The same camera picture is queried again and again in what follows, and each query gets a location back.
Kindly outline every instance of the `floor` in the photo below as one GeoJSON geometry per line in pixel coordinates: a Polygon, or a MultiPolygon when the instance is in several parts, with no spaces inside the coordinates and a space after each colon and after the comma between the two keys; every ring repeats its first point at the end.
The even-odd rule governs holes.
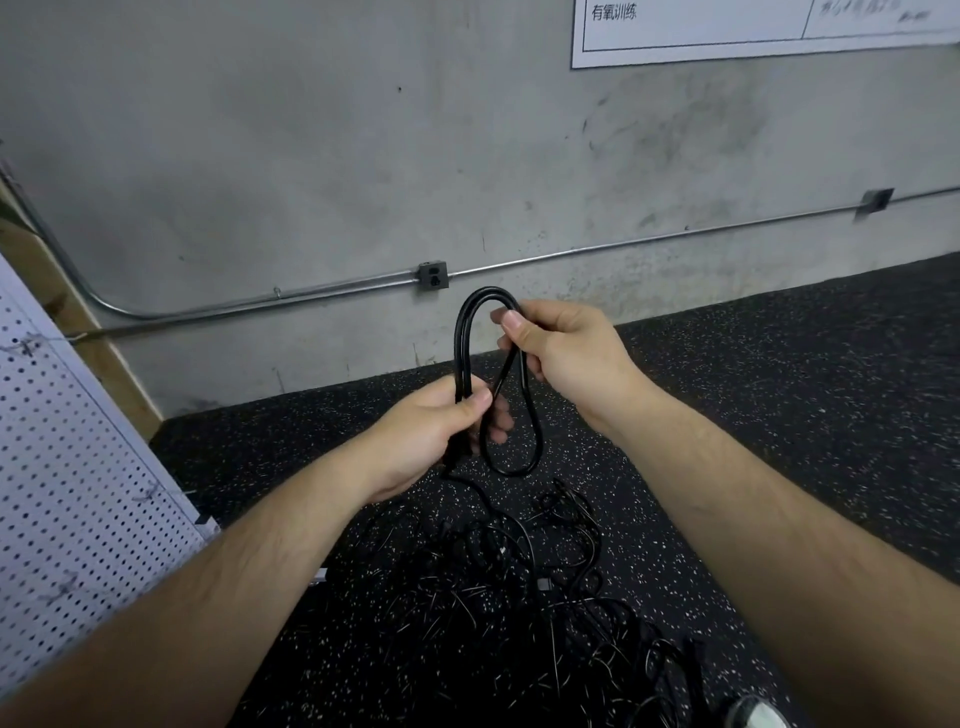
{"type": "MultiPolygon", "coordinates": [[[[960,581],[960,254],[721,303],[619,328],[655,381],[878,537],[960,581]]],[[[497,354],[478,357],[491,374],[497,354]]],[[[166,423],[152,442],[198,508],[229,523],[286,476],[372,423],[448,365],[283,395],[166,423]]],[[[624,456],[538,386],[547,445],[530,483],[470,473],[507,507],[561,473],[607,531],[610,593],[668,634],[707,645],[708,695],[758,692],[806,725],[782,677],[624,456]]],[[[521,429],[498,454],[523,458],[521,429]]],[[[462,503],[433,475],[414,497],[437,516],[462,503]]],[[[344,555],[353,528],[328,562],[344,555]]],[[[311,588],[234,717],[364,722],[356,671],[337,665],[349,631],[323,624],[311,588]]]]}

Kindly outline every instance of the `white pegboard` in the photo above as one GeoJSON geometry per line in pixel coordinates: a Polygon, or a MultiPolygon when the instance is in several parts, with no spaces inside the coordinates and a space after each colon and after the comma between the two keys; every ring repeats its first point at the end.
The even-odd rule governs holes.
{"type": "Polygon", "coordinates": [[[0,697],[203,546],[199,519],[0,257],[0,697]]]}

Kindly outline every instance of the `metal conduit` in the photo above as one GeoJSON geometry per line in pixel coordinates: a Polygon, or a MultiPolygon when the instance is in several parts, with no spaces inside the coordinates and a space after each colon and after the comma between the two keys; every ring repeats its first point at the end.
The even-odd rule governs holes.
{"type": "MultiPolygon", "coordinates": [[[[324,285],[310,286],[289,291],[274,289],[271,294],[255,296],[248,299],[240,299],[226,303],[215,303],[211,305],[188,308],[182,311],[170,313],[150,313],[145,311],[135,311],[115,305],[94,291],[84,275],[80,272],[73,260],[63,249],[52,231],[43,223],[36,209],[30,204],[22,188],[16,181],[0,167],[0,179],[2,179],[11,190],[21,209],[29,217],[37,234],[47,244],[50,252],[60,264],[63,272],[70,279],[70,282],[76,286],[78,291],[94,303],[115,314],[136,319],[138,323],[128,326],[113,328],[98,328],[91,331],[78,331],[67,334],[67,338],[73,342],[87,341],[104,336],[120,337],[131,336],[138,333],[156,331],[162,328],[181,326],[200,321],[214,321],[230,316],[240,316],[256,311],[263,311],[271,308],[282,308],[284,306],[295,305],[298,303],[307,303],[311,301],[322,301],[327,299],[351,296],[358,293],[368,293],[371,291],[385,290],[388,288],[398,288],[400,286],[418,285],[417,274],[415,270],[394,271],[393,273],[382,273],[376,276],[367,276],[358,279],[341,280],[324,285]]],[[[960,193],[960,185],[953,187],[942,187],[940,189],[928,190],[913,195],[904,195],[902,197],[890,200],[889,205],[902,205],[917,200],[923,200],[932,197],[942,197],[960,193]]],[[[679,240],[683,238],[698,237],[701,235],[712,235],[719,232],[742,231],[751,228],[760,228],[768,225],[778,225],[781,223],[795,222],[798,220],[808,220],[819,217],[828,217],[845,212],[857,212],[864,206],[863,202],[842,205],[837,207],[825,207],[822,209],[810,210],[807,212],[795,212],[792,214],[778,215],[775,217],[765,217],[756,220],[749,220],[739,223],[728,223],[725,225],[715,225],[708,228],[699,228],[697,230],[684,230],[678,232],[667,232],[660,235],[650,235],[631,240],[620,240],[612,243],[600,243],[598,245],[589,245],[583,248],[571,248],[565,251],[555,253],[546,253],[543,255],[532,255],[515,260],[506,260],[500,263],[491,263],[476,268],[467,268],[462,271],[451,271],[448,275],[451,279],[463,278],[466,276],[478,276],[492,271],[506,270],[516,268],[521,265],[539,263],[545,260],[555,258],[569,257],[574,255],[586,255],[589,253],[599,253],[601,251],[610,251],[616,248],[626,248],[633,245],[647,245],[650,243],[660,243],[667,240],[679,240]]]]}

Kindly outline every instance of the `concrete wall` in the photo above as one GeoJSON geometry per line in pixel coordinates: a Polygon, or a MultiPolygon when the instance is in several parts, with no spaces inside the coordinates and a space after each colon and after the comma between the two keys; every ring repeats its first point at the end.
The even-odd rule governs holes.
{"type": "MultiPolygon", "coordinates": [[[[153,310],[960,182],[956,48],[571,72],[570,34],[558,0],[9,0],[3,154],[96,288],[153,310]]],[[[448,359],[483,283],[624,321],[954,250],[946,198],[122,351],[169,416],[448,359]]]]}

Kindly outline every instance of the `person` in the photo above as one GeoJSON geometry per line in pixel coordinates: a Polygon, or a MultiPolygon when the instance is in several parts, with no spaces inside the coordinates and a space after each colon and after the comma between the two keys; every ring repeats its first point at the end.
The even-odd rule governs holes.
{"type": "MultiPolygon", "coordinates": [[[[571,400],[660,505],[821,725],[960,725],[960,588],[776,473],[634,364],[574,303],[497,310],[501,349],[571,400]]],[[[451,377],[260,500],[182,568],[0,706],[4,726],[222,725],[350,519],[395,496],[491,406],[451,377]]]]}

